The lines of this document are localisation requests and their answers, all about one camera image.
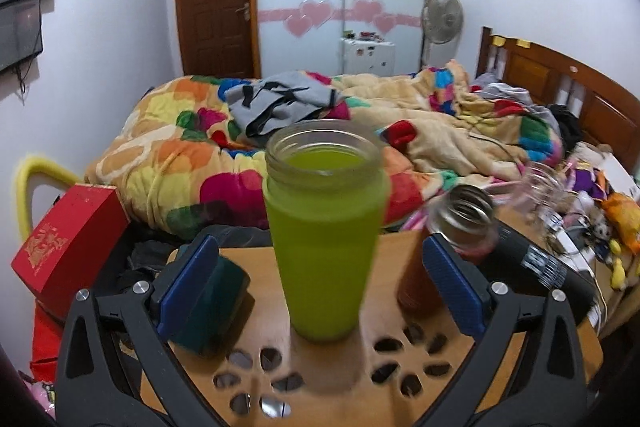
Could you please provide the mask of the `black thermos bottle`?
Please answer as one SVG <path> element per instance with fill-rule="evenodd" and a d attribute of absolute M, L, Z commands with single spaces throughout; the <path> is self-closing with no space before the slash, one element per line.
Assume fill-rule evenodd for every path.
<path fill-rule="evenodd" d="M 563 291 L 577 325 L 596 300 L 596 288 L 588 277 L 504 223 L 498 225 L 497 244 L 480 262 L 480 272 L 490 283 L 505 283 L 517 294 L 545 296 L 555 289 Z"/>

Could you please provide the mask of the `yellow curved tube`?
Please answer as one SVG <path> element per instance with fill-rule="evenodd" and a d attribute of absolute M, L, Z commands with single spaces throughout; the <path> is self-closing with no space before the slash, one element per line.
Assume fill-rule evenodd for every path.
<path fill-rule="evenodd" d="M 14 176 L 16 222 L 22 242 L 34 228 L 34 195 L 40 186 L 66 190 L 81 181 L 80 176 L 50 158 L 28 155 L 17 166 Z"/>

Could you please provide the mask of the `standing electric fan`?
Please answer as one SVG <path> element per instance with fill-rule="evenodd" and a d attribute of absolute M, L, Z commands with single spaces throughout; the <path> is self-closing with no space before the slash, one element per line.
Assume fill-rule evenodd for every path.
<path fill-rule="evenodd" d="M 421 24 L 423 50 L 421 66 L 432 67 L 433 46 L 444 46 L 456 40 L 463 29 L 464 14 L 460 0 L 425 0 Z"/>

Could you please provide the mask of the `clear glass jar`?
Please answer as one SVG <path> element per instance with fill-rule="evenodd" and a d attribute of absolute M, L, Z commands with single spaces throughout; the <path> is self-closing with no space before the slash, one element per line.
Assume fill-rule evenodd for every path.
<path fill-rule="evenodd" d="M 514 188 L 509 206 L 528 225 L 540 225 L 545 217 L 555 212 L 563 194 L 564 185 L 559 173 L 542 162 L 532 161 Z"/>

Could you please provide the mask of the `yellow duck toy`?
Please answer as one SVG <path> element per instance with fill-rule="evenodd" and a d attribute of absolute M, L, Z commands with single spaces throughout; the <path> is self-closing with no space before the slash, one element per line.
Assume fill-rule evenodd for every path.
<path fill-rule="evenodd" d="M 637 257 L 623 243 L 617 239 L 608 242 L 610 254 L 608 266 L 611 269 L 611 288 L 614 291 L 624 291 L 637 284 Z"/>

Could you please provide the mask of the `colourful patchwork quilt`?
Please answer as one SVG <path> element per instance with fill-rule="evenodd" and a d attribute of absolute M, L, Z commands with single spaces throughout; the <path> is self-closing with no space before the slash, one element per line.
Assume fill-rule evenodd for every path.
<path fill-rule="evenodd" d="M 265 228 L 272 181 L 339 212 L 382 188 L 396 225 L 455 183 L 513 182 L 562 156 L 552 124 L 484 98 L 450 62 L 392 77 L 180 77 L 134 106 L 85 178 L 114 187 L 131 218 L 193 239 L 209 225 Z"/>

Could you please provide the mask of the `purple dressed doll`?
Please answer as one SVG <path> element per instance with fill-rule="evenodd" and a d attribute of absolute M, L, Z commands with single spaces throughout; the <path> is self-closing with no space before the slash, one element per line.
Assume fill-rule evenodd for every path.
<path fill-rule="evenodd" d="M 584 192 L 598 202 L 602 202 L 608 196 L 608 181 L 604 172 L 593 167 L 590 162 L 571 159 L 565 167 L 565 174 L 567 191 Z"/>

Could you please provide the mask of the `grey black garment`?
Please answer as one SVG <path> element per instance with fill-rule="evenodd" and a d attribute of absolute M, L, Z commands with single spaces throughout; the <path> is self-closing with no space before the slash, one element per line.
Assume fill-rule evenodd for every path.
<path fill-rule="evenodd" d="M 344 96 L 328 77 L 314 72 L 226 79 L 220 91 L 242 137 L 254 143 L 265 143 L 274 132 L 304 120 L 350 118 Z"/>

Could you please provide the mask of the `white power strip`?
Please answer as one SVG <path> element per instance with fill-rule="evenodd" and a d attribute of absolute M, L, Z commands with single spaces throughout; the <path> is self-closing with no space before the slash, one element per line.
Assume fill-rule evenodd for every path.
<path fill-rule="evenodd" d="M 549 225 L 547 239 L 552 251 L 560 260 L 591 284 L 594 296 L 587 319 L 594 330 L 600 333 L 608 318 L 608 304 L 597 279 L 598 259 L 585 239 L 585 231 L 587 229 L 580 222 L 565 228 L 563 219 L 559 218 Z"/>

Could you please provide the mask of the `small wall monitor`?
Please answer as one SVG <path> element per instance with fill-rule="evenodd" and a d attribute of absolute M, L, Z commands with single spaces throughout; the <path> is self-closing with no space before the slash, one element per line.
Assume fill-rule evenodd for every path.
<path fill-rule="evenodd" d="M 8 4 L 0 12 L 0 70 L 6 72 L 42 52 L 40 0 Z"/>

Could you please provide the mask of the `wooden bed headboard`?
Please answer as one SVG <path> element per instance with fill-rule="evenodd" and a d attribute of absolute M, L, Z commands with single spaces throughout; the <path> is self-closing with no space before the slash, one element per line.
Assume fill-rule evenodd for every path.
<path fill-rule="evenodd" d="M 527 90 L 541 105 L 566 107 L 578 119 L 584 140 L 605 144 L 628 172 L 639 167 L 639 99 L 573 57 L 523 39 L 482 29 L 476 73 L 492 72 Z"/>

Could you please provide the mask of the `green bottle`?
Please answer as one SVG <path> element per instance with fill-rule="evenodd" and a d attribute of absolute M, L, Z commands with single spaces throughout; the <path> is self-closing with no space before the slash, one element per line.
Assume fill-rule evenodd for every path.
<path fill-rule="evenodd" d="M 262 180 L 293 329 L 328 343 L 359 322 L 390 196 L 383 145 L 350 120 L 306 120 L 276 132 Z"/>

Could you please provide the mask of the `orange snack bag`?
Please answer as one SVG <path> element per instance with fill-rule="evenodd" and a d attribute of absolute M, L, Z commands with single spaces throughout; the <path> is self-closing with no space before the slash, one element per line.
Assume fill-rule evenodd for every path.
<path fill-rule="evenodd" d="M 640 207 L 629 196 L 613 193 L 602 202 L 606 219 L 616 231 L 626 247 L 636 256 L 640 251 Z"/>

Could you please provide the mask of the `black clothing pile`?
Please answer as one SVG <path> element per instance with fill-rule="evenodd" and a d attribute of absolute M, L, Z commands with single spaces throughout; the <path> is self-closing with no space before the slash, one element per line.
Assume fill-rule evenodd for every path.
<path fill-rule="evenodd" d="M 548 109 L 558 124 L 558 133 L 562 140 L 563 150 L 565 155 L 568 156 L 584 136 L 579 120 L 566 105 L 552 104 L 548 106 Z"/>

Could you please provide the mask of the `red thermos bottle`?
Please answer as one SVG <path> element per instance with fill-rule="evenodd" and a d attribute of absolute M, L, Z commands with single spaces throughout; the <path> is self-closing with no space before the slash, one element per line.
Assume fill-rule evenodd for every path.
<path fill-rule="evenodd" d="M 426 221 L 399 280 L 396 299 L 409 317 L 425 319 L 442 307 L 442 298 L 422 261 L 423 242 L 442 236 L 463 260 L 478 265 L 496 246 L 498 225 L 494 202 L 477 186 L 458 184 L 426 205 Z"/>

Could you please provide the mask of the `red gift box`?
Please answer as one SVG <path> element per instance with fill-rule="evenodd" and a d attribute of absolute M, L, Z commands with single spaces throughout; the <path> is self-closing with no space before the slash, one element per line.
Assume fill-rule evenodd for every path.
<path fill-rule="evenodd" d="M 129 218 L 115 187 L 76 184 L 35 226 L 11 267 L 52 317 L 63 321 L 91 288 Z"/>

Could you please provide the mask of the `dark teal cup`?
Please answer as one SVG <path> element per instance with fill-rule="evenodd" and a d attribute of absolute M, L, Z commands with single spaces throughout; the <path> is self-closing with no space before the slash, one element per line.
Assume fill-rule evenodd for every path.
<path fill-rule="evenodd" d="M 239 313 L 248 285 L 247 273 L 220 256 L 186 323 L 170 341 L 199 355 L 217 349 Z"/>

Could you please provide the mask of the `brown wooden door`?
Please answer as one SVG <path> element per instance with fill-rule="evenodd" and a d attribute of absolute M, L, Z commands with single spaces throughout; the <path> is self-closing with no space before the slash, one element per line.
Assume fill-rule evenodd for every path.
<path fill-rule="evenodd" d="M 250 0 L 176 0 L 176 13 L 186 75 L 254 74 Z"/>

